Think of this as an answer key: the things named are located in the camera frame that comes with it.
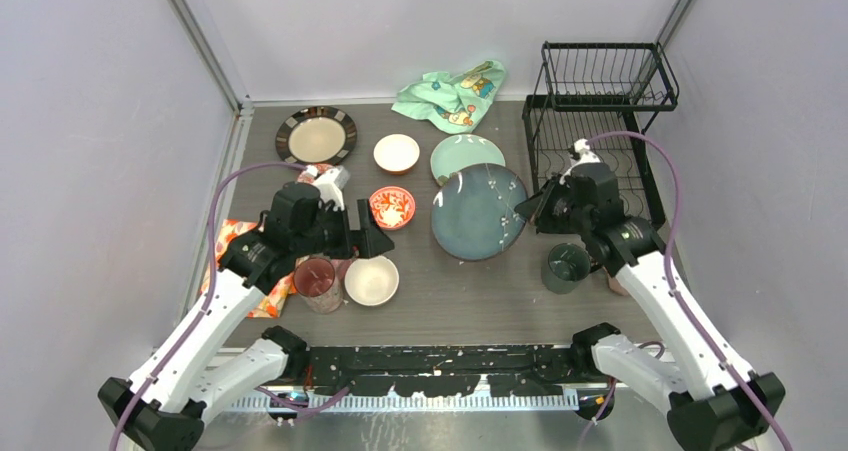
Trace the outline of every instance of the dish rack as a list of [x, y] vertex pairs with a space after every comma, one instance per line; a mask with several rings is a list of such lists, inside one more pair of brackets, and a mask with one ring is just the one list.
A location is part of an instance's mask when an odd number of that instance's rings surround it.
[[[568, 169], [567, 149], [575, 141], [607, 131], [644, 134], [661, 111], [677, 107], [678, 95], [659, 44], [546, 42], [536, 90], [522, 112], [534, 193]], [[618, 176], [625, 211], [661, 227], [665, 212], [645, 143], [616, 137], [592, 150]]]

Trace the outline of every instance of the glass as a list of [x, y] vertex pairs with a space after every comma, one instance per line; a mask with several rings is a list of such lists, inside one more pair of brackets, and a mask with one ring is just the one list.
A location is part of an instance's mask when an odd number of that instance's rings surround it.
[[548, 291], [568, 294], [589, 276], [589, 253], [576, 244], [558, 244], [542, 263], [542, 282]]
[[301, 263], [294, 271], [294, 287], [316, 313], [332, 313], [342, 304], [341, 280], [336, 279], [333, 263], [324, 258]]

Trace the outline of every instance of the plate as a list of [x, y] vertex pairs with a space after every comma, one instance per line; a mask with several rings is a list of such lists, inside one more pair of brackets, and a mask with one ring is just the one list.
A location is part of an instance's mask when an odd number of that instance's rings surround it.
[[527, 199], [518, 176], [498, 164], [475, 164], [457, 172], [433, 199], [431, 226], [439, 246], [463, 261], [506, 251], [524, 230], [513, 208]]
[[473, 134], [449, 136], [430, 155], [430, 170], [440, 185], [444, 185], [453, 173], [481, 163], [503, 166], [506, 160], [495, 143]]
[[405, 134], [390, 134], [374, 146], [374, 161], [391, 174], [404, 174], [418, 162], [421, 149]]
[[378, 189], [368, 200], [374, 219], [383, 229], [400, 229], [415, 215], [415, 198], [397, 186]]
[[277, 131], [277, 154], [287, 163], [339, 164], [354, 146], [353, 119], [331, 106], [301, 109]]

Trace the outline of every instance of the white wall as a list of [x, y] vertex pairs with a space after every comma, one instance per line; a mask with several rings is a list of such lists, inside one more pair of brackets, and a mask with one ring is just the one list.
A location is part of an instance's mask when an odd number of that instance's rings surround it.
[[499, 59], [533, 89], [549, 41], [653, 41], [675, 0], [194, 0], [254, 100], [393, 97]]
[[172, 329], [232, 113], [166, 0], [0, 0], [0, 449], [104, 449]]
[[845, 16], [846, 0], [697, 0], [668, 48], [681, 104], [650, 131], [683, 174], [695, 294], [786, 385], [798, 450], [848, 441]]

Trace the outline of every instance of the blue ceramic plate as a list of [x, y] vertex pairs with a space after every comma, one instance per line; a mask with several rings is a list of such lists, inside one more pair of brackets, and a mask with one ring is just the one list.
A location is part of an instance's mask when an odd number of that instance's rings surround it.
[[453, 173], [481, 163], [503, 166], [506, 161], [495, 143], [473, 134], [449, 136], [430, 155], [430, 171], [440, 185], [444, 185]]
[[524, 219], [513, 211], [527, 190], [498, 164], [475, 164], [456, 173], [433, 200], [432, 227], [439, 245], [463, 261], [504, 252], [518, 239]]

